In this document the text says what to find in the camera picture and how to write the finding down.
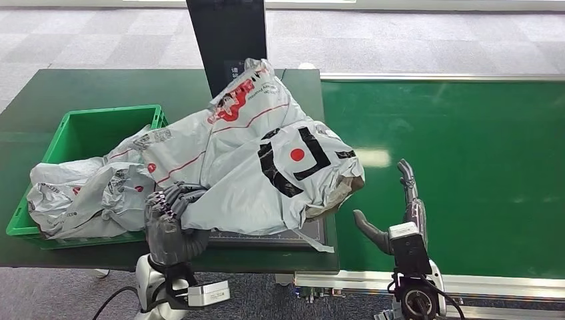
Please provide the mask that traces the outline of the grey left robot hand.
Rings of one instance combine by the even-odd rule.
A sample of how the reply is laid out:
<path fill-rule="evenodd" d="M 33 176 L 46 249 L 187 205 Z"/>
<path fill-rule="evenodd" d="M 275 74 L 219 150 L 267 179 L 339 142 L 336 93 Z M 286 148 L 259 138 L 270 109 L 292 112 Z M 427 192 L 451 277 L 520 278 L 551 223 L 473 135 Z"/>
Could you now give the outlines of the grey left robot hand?
<path fill-rule="evenodd" d="M 207 248 L 209 230 L 181 226 L 181 217 L 189 205 L 206 192 L 201 185 L 178 181 L 147 196 L 145 235 L 154 263 L 167 267 L 188 263 Z"/>

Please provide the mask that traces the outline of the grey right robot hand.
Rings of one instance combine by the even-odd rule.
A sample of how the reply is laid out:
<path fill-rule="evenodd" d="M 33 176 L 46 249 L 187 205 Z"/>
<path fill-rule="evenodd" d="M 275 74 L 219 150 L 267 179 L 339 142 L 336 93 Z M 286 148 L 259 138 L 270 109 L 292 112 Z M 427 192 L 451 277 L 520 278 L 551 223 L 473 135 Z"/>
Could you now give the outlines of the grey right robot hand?
<path fill-rule="evenodd" d="M 404 200 L 406 203 L 402 224 L 413 223 L 417 228 L 418 234 L 422 237 L 424 248 L 428 249 L 426 209 L 423 200 L 418 194 L 414 171 L 410 163 L 405 159 L 401 159 L 398 162 L 397 168 L 402 174 L 400 184 L 404 190 Z M 354 216 L 354 222 L 362 234 L 371 240 L 381 252 L 387 255 L 393 255 L 391 243 L 393 232 L 381 231 L 375 227 L 366 219 L 361 210 L 355 209 L 352 214 Z"/>

